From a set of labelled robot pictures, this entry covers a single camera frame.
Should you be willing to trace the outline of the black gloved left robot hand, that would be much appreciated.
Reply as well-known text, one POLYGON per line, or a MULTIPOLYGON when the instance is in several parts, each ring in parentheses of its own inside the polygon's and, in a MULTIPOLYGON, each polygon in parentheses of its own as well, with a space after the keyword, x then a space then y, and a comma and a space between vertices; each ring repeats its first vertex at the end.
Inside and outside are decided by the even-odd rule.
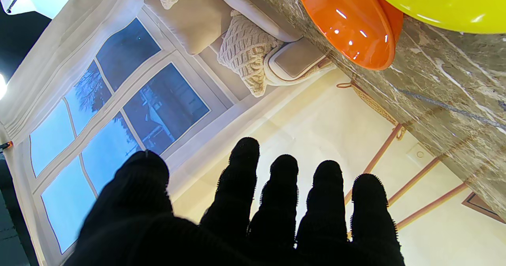
POLYGON ((116 171, 87 215, 66 266, 403 266, 398 232, 381 181, 354 181, 352 239, 344 180, 332 160, 316 168, 307 210, 296 224, 298 162, 280 155, 250 219, 260 145, 242 138, 200 223, 176 216, 169 170, 150 150, 116 171))

